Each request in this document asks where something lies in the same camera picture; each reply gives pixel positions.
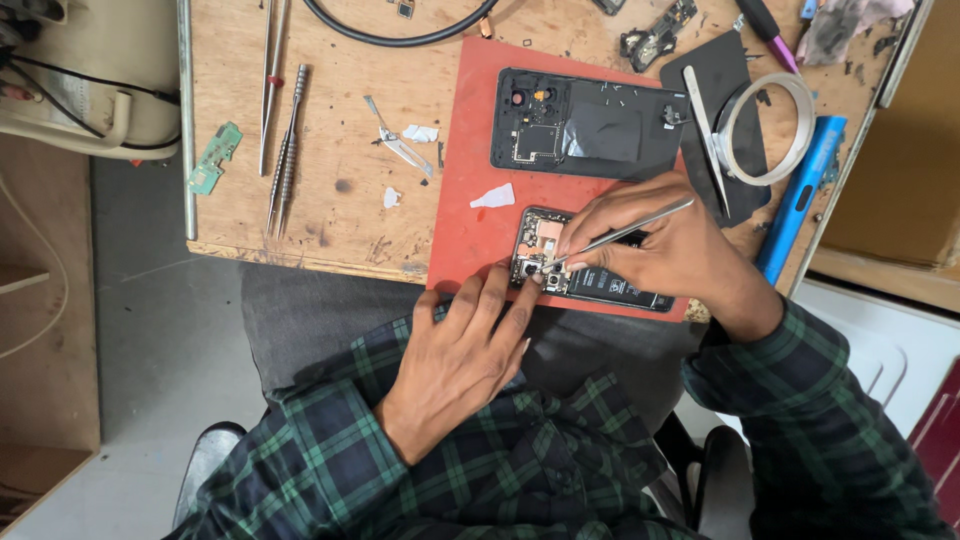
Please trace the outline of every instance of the roll of tape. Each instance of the roll of tape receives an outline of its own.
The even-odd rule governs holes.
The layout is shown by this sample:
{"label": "roll of tape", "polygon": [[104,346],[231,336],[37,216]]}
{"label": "roll of tape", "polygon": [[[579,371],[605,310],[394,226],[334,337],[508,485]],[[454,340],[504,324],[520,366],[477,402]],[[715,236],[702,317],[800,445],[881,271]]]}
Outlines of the roll of tape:
{"label": "roll of tape", "polygon": [[[759,177],[750,176],[736,163],[733,156],[733,125],[736,124],[736,118],[740,110],[748,101],[754,99],[754,94],[761,87],[766,85],[778,85],[786,88],[793,101],[797,104],[797,134],[793,138],[790,150],[787,151],[783,161],[780,162],[774,170]],[[720,167],[724,174],[737,178],[744,184],[750,185],[770,185],[778,180],[787,177],[793,169],[797,168],[800,161],[806,154],[806,149],[810,147],[810,139],[813,138],[813,126],[816,120],[816,114],[813,104],[813,92],[804,80],[792,73],[773,73],[766,77],[761,77],[752,85],[741,86],[740,89],[731,96],[720,113],[720,120],[717,123],[716,133],[713,134],[713,144],[716,147],[717,158],[720,161]]]}

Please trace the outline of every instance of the green circuit board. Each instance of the green circuit board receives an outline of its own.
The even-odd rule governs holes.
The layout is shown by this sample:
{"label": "green circuit board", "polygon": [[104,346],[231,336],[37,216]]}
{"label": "green circuit board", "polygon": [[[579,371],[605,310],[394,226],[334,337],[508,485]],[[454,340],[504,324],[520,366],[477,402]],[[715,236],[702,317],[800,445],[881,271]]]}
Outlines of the green circuit board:
{"label": "green circuit board", "polygon": [[240,129],[233,122],[227,122],[220,126],[217,134],[206,145],[206,150],[200,157],[197,168],[190,173],[190,180],[187,181],[190,191],[198,195],[209,195],[210,191],[213,191],[213,186],[224,174],[224,169],[220,168],[220,163],[223,160],[230,161],[233,158],[233,151],[236,150],[242,138],[243,134],[240,133]]}

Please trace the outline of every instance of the wrist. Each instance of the wrist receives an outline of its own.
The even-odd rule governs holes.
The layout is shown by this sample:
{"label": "wrist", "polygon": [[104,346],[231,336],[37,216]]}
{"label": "wrist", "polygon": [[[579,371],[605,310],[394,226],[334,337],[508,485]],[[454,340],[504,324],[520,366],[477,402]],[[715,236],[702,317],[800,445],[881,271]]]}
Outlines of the wrist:
{"label": "wrist", "polygon": [[777,290],[744,258],[727,266],[723,282],[701,299],[734,343],[758,341],[783,320],[783,300]]}
{"label": "wrist", "polygon": [[435,446],[425,446],[430,437],[423,434],[422,426],[410,414],[403,414],[398,409],[388,393],[383,400],[373,408],[373,418],[387,436],[394,452],[408,467],[413,467],[423,459]]}

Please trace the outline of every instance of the shirt cuff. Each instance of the shirt cuff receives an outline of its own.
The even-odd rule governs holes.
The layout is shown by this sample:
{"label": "shirt cuff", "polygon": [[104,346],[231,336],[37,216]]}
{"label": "shirt cuff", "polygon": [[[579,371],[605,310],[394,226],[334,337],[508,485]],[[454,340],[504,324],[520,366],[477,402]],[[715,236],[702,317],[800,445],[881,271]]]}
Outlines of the shirt cuff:
{"label": "shirt cuff", "polygon": [[683,362],[684,385],[701,406],[741,418],[785,412],[827,393],[847,367],[847,338],[783,299],[767,337],[731,343],[713,320],[700,352]]}
{"label": "shirt cuff", "polygon": [[275,392],[307,467],[341,530],[359,527],[407,467],[356,386],[337,380]]}

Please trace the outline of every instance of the black cable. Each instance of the black cable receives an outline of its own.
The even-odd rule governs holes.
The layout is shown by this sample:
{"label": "black cable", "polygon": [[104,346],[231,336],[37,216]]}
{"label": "black cable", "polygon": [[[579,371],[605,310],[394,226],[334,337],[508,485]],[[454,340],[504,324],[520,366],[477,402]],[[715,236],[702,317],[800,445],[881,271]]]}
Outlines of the black cable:
{"label": "black cable", "polygon": [[[89,125],[83,122],[83,120],[78,118],[76,114],[71,112],[68,108],[64,107],[61,102],[57,101],[57,98],[55,98],[53,94],[48,92],[46,88],[41,86],[40,83],[38,83],[33,77],[31,77],[29,73],[21,69],[20,66],[14,65],[11,63],[11,64],[8,64],[7,67],[10,69],[10,71],[12,71],[13,73],[16,73],[21,78],[23,78],[23,80],[26,81],[28,85],[32,86],[36,91],[40,92],[40,94],[43,95],[44,99],[50,102],[50,105],[54,106],[54,108],[56,108],[61,113],[63,113],[63,115],[69,118],[71,122],[77,124],[78,126],[83,128],[87,133],[91,135],[104,138],[105,136],[104,134],[91,128]],[[161,142],[159,144],[149,144],[149,145],[129,144],[125,142],[121,144],[120,147],[126,148],[128,150],[143,150],[143,151],[160,150],[160,149],[168,148],[170,146],[177,144],[178,142],[180,142],[180,138],[181,138],[181,135],[177,135],[176,137],[174,137],[172,140],[168,142]]]}
{"label": "black cable", "polygon": [[380,37],[374,36],[373,34],[360,32],[359,30],[354,30],[349,26],[345,26],[340,21],[331,17],[330,14],[325,12],[323,8],[318,6],[315,0],[303,0],[303,2],[306,4],[306,7],[310,8],[311,12],[317,15],[321,21],[326,23],[326,25],[333,30],[336,30],[346,37],[356,39],[357,41],[363,41],[364,43],[378,45],[380,47],[417,47],[420,45],[428,45],[442,39],[447,39],[448,37],[456,36],[482,19],[487,13],[490,12],[497,1],[498,0],[484,0],[483,5],[481,5],[477,11],[471,13],[470,16],[464,20],[432,34],[425,34],[417,37]]}
{"label": "black cable", "polygon": [[44,69],[49,69],[50,71],[56,71],[62,73],[63,75],[69,75],[71,77],[76,77],[78,79],[83,79],[85,81],[90,81],[91,83],[97,83],[98,85],[108,85],[108,86],[117,86],[119,88],[126,88],[127,90],[135,90],[138,92],[143,92],[145,94],[150,94],[160,101],[165,101],[170,105],[180,106],[180,98],[175,94],[164,92],[161,90],[150,90],[149,88],[144,88],[143,86],[130,85],[128,83],[120,83],[118,81],[111,81],[109,79],[100,79],[99,77],[91,77],[83,73],[73,71],[72,69],[67,69],[65,67],[60,67],[58,65],[53,65],[44,61],[34,60],[31,58],[21,57],[19,55],[10,55],[10,58],[15,61],[22,61],[23,63],[28,63],[29,65],[35,65],[37,67],[42,67]]}

